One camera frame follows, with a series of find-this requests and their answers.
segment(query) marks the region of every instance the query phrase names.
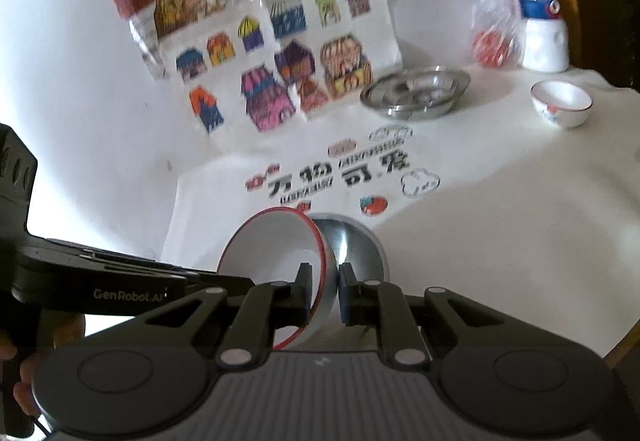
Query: tablecloth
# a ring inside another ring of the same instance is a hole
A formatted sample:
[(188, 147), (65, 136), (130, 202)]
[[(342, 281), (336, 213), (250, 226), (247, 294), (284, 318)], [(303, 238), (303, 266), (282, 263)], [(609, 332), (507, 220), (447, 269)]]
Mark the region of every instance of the tablecloth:
[[(437, 189), (376, 219), (352, 216), (380, 239), (391, 281), (406, 293), (444, 286), (605, 355), (640, 316), (640, 96), (578, 69), (470, 74), (455, 111), (409, 125), (420, 165), (440, 178)], [(563, 131), (535, 112), (529, 89), (549, 78), (588, 90), (586, 124)], [(353, 104), (295, 138), (281, 135), (184, 175), (162, 260), (215, 268), (207, 252), (234, 231), (233, 211), (250, 210), (247, 197), (221, 197), (218, 183), (231, 171), (221, 161), (304, 159), (388, 123)], [(316, 346), (363, 341), (335, 316), (327, 327)]]

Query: stainless steel bowl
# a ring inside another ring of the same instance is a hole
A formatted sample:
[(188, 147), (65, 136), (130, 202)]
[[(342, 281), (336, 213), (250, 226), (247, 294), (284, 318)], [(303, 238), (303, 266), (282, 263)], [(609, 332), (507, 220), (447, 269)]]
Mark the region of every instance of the stainless steel bowl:
[(363, 90), (360, 101), (392, 119), (433, 119), (458, 103), (470, 81), (470, 76), (459, 69), (407, 69), (385, 76)]
[(344, 215), (310, 214), (329, 247), (336, 264), (351, 262), (358, 280), (389, 280), (385, 251), (369, 228)]

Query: human hand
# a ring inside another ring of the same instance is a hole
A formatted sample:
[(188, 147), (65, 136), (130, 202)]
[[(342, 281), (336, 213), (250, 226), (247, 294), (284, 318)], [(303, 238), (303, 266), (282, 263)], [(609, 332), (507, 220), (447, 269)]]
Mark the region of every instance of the human hand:
[[(74, 314), (54, 330), (53, 344), (54, 347), (60, 347), (82, 337), (84, 337), (84, 315)], [(8, 334), (0, 331), (0, 361), (12, 360), (17, 353), (18, 349)], [(26, 415), (33, 417), (40, 416), (40, 409), (36, 405), (31, 390), (33, 373), (46, 354), (46, 350), (39, 350), (26, 358), (20, 364), (20, 381), (14, 385), (14, 399)]]

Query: white bowl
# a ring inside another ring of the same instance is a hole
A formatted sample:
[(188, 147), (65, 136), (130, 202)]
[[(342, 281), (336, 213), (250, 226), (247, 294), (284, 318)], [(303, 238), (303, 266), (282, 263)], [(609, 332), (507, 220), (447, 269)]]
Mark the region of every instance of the white bowl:
[(335, 257), (314, 222), (302, 212), (278, 206), (249, 218), (225, 247), (218, 272), (249, 277), (256, 284), (293, 282), (301, 262), (311, 264), (313, 293), (308, 325), (278, 329), (274, 349), (301, 344), (326, 320), (337, 294)]
[(540, 116), (564, 129), (587, 121), (593, 106), (593, 98), (586, 90), (558, 80), (546, 80), (531, 87), (531, 100)]

